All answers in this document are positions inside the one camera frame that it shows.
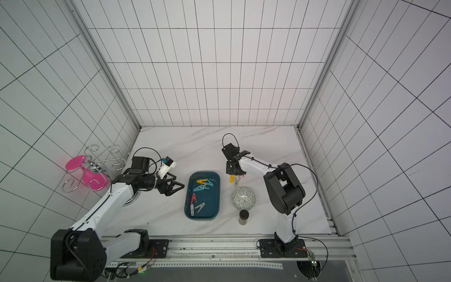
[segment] jar lid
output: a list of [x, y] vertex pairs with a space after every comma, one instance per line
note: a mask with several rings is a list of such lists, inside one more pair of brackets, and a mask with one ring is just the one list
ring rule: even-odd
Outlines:
[[240, 217], [241, 219], [248, 219], [248, 218], [249, 218], [249, 212], [248, 212], [247, 210], [245, 210], [245, 209], [242, 209], [242, 210], [239, 212], [239, 217]]

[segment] red clothespin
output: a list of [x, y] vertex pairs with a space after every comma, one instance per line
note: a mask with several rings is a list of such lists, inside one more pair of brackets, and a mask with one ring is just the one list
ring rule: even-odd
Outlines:
[[196, 199], [196, 194], [195, 193], [193, 193], [193, 197], [191, 198], [191, 203], [193, 203], [193, 201], [196, 201], [196, 203], [197, 203], [197, 199]]

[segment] marble table surface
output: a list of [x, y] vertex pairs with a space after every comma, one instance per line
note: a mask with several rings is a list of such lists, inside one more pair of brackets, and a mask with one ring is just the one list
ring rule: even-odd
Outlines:
[[[221, 152], [221, 139], [225, 133], [233, 133], [240, 150], [273, 165], [300, 163], [306, 165], [294, 127], [291, 126], [242, 126], [242, 127], [146, 127], [141, 130], [132, 154], [141, 147], [156, 149], [162, 157], [169, 156], [177, 165], [170, 172], [186, 186], [170, 197], [158, 190], [141, 192], [130, 206], [124, 207], [108, 226], [105, 236], [117, 235], [127, 229], [147, 229], [149, 235], [206, 235], [206, 234], [273, 234], [276, 229], [277, 211], [272, 206], [262, 177], [247, 174], [238, 187], [249, 187], [256, 196], [255, 206], [249, 211], [246, 225], [238, 223], [239, 210], [232, 202], [232, 192], [237, 188], [226, 174], [226, 158]], [[224, 144], [235, 143], [227, 135]], [[158, 159], [155, 152], [142, 149], [138, 156]], [[131, 165], [131, 158], [126, 167]], [[315, 186], [309, 170], [293, 166], [306, 196], [310, 199]], [[195, 221], [184, 213], [188, 179], [196, 171], [215, 171], [221, 178], [221, 201], [218, 215], [209, 221]], [[330, 233], [326, 215], [318, 195], [297, 213], [299, 234]]]

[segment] patterned plate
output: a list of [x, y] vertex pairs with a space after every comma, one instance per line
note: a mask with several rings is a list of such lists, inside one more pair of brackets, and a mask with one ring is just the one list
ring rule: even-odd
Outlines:
[[255, 195], [248, 187], [239, 187], [232, 193], [232, 204], [238, 210], [250, 210], [255, 205]]

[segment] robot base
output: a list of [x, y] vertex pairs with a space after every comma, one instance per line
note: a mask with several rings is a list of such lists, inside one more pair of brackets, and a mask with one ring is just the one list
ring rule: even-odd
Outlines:
[[284, 254], [276, 244], [276, 239], [260, 239], [260, 255], [262, 258], [306, 258], [308, 252], [302, 239], [297, 239], [295, 245]]
[[168, 251], [169, 240], [151, 240], [149, 239], [149, 245], [147, 252], [144, 255], [137, 254], [136, 252], [127, 253], [121, 256], [122, 259], [150, 259], [153, 254], [153, 248], [156, 250], [154, 259], [164, 259]]

